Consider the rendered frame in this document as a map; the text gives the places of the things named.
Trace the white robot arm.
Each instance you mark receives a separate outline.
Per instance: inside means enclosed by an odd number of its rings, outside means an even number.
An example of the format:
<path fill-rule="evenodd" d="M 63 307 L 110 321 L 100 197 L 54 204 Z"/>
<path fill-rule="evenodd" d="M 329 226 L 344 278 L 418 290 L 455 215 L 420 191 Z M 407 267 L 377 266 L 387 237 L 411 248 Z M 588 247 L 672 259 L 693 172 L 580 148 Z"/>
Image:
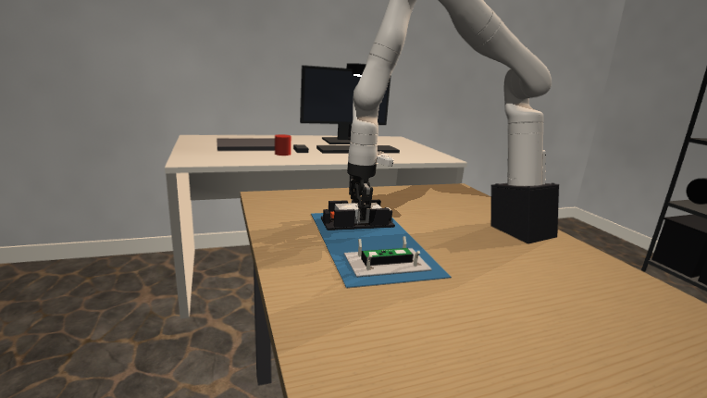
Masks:
<path fill-rule="evenodd" d="M 483 0 L 439 0 L 461 37 L 478 53 L 510 68 L 504 79 L 508 118 L 508 176 L 513 186 L 545 184 L 543 114 L 529 99 L 552 86 L 547 67 L 509 31 Z M 353 123 L 348 162 L 359 166 L 393 166 L 378 152 L 378 106 L 402 52 L 416 0 L 390 0 L 366 67 L 353 91 Z M 520 80 L 521 79 L 521 80 Z"/>

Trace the beige rectangular cover with slots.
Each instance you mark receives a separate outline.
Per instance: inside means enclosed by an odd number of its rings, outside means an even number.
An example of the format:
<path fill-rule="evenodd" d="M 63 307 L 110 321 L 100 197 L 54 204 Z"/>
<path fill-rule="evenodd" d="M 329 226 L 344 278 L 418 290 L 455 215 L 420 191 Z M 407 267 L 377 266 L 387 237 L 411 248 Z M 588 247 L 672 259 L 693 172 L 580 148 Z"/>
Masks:
<path fill-rule="evenodd" d="M 380 207 L 377 203 L 371 203 L 371 208 L 382 208 Z M 357 223 L 368 223 L 369 222 L 369 212 L 370 209 L 368 208 L 366 211 L 366 222 L 358 222 L 357 217 L 358 217 L 358 203 L 354 204 L 335 204 L 335 210 L 343 210 L 343 209 L 354 209 L 355 210 L 355 218 L 354 218 L 354 224 Z"/>

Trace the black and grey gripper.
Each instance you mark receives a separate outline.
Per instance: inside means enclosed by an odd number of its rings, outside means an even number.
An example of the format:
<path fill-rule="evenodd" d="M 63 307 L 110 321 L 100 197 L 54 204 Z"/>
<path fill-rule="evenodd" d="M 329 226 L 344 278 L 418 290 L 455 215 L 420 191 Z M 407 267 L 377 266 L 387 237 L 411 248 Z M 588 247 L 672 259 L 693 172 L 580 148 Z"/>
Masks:
<path fill-rule="evenodd" d="M 350 175 L 349 194 L 351 204 L 358 203 L 358 222 L 366 222 L 366 211 L 371 208 L 373 187 L 369 178 L 376 175 L 376 165 L 359 166 L 348 162 L 347 172 Z M 362 195 L 362 196 L 361 196 Z M 364 205 L 364 202 L 366 204 Z"/>

